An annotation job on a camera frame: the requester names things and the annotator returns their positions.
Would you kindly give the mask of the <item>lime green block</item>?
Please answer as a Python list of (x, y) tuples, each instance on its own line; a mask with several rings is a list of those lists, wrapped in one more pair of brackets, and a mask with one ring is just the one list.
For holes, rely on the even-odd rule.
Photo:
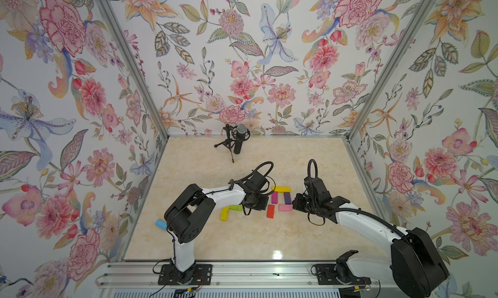
[(242, 205), (231, 205), (228, 207), (229, 211), (243, 211)]

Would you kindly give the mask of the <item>red block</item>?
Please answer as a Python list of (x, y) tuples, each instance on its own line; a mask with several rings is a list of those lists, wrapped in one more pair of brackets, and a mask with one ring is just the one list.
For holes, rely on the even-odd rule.
[(275, 214), (275, 205), (269, 205), (267, 207), (267, 218), (273, 219)]

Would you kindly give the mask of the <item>magenta block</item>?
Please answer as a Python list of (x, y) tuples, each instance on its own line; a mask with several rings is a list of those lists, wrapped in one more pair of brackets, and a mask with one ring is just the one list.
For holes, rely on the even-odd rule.
[(271, 195), (271, 203), (273, 205), (277, 205), (278, 204), (278, 198), (279, 198), (279, 194), (277, 192), (273, 192), (272, 195)]

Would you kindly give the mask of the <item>purple block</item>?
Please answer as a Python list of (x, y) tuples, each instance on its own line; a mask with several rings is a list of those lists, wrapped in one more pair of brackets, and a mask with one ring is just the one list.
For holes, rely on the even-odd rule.
[(284, 198), (284, 202), (285, 202), (286, 205), (291, 205), (292, 204), (291, 194), (289, 192), (284, 192), (283, 193), (283, 198)]

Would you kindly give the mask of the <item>long yellow block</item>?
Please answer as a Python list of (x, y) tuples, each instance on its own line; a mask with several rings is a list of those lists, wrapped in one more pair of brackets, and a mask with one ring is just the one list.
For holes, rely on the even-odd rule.
[(229, 212), (230, 212), (230, 208), (229, 207), (223, 207), (222, 211), (221, 211), (221, 215), (220, 215), (220, 220), (221, 221), (227, 221), (228, 220)]
[(276, 186), (274, 187), (273, 191), (277, 192), (277, 193), (290, 193), (291, 192), (291, 188), (289, 186)]

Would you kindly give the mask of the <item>pink block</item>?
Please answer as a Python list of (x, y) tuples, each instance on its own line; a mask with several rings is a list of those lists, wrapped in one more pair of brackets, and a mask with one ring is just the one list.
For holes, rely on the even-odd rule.
[(278, 210), (280, 212), (292, 212), (293, 211), (293, 206), (292, 205), (281, 204), (281, 205), (278, 206)]

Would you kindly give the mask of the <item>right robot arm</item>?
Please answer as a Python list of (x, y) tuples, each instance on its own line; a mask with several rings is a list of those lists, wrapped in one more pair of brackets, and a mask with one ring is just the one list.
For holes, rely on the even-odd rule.
[(293, 209), (347, 227), (378, 245), (386, 256), (350, 250), (335, 261), (328, 274), (342, 284), (366, 278), (396, 285), (409, 297), (430, 297), (450, 273), (430, 236), (422, 229), (405, 229), (363, 211), (342, 196), (332, 197), (323, 180), (306, 177), (305, 191)]

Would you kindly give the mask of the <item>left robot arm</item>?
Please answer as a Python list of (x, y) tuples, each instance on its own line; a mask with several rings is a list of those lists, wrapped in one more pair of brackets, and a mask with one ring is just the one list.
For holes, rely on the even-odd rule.
[(232, 205), (240, 205), (246, 212), (264, 211), (270, 190), (268, 174), (255, 170), (220, 188), (202, 189), (196, 184), (189, 185), (164, 214), (166, 231), (172, 235), (172, 263), (176, 271), (184, 273), (195, 265), (194, 241), (213, 211)]

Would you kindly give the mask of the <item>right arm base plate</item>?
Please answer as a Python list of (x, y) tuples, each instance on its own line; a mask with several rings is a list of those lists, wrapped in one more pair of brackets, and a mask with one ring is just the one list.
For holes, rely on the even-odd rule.
[(347, 266), (348, 260), (358, 253), (358, 250), (350, 250), (332, 263), (314, 264), (310, 272), (316, 277), (319, 285), (371, 285), (372, 281), (369, 278), (354, 276), (351, 269)]

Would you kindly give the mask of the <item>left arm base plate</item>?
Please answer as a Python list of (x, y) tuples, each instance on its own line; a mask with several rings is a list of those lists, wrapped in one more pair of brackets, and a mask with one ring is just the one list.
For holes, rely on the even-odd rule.
[(184, 286), (184, 285), (210, 285), (213, 276), (211, 264), (196, 264), (181, 272), (174, 264), (164, 264), (158, 277), (158, 285)]

